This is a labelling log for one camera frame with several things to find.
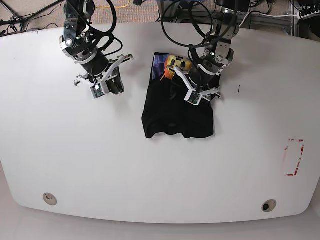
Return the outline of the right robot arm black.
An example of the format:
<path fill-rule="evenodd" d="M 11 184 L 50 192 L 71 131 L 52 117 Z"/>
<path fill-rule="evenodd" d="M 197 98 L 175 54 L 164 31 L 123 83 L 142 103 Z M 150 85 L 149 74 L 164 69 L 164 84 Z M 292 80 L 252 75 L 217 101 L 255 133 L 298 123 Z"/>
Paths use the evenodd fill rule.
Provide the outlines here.
<path fill-rule="evenodd" d="M 113 34 L 117 25 L 116 8 L 108 1 L 112 13 L 109 30 L 101 31 L 92 26 L 91 18 L 96 5 L 92 0 L 68 0 L 64 5 L 65 21 L 59 46 L 63 53 L 81 65 L 85 75 L 78 75 L 74 85 L 87 85 L 95 99 L 107 94 L 118 95 L 125 91 L 120 65 L 133 60 L 131 54 L 108 59 L 104 52 L 113 42 L 119 42 Z"/>

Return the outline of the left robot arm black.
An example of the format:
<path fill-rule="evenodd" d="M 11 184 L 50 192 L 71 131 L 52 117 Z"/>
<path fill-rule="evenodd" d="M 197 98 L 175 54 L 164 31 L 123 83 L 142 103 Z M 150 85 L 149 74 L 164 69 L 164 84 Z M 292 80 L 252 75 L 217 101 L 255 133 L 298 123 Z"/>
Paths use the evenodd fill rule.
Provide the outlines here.
<path fill-rule="evenodd" d="M 194 106 L 202 100 L 209 102 L 221 96 L 221 73 L 234 59 L 231 43 L 240 30 L 238 13 L 246 12 L 250 6 L 248 0 L 217 0 L 215 3 L 222 9 L 217 18 L 208 13 L 210 29 L 207 33 L 200 29 L 193 15 L 193 7 L 197 3 L 191 1 L 188 4 L 191 24 L 203 40 L 197 45 L 186 46 L 187 58 L 171 55 L 165 63 L 166 77 L 179 76 L 182 79 L 187 87 L 184 100 Z"/>

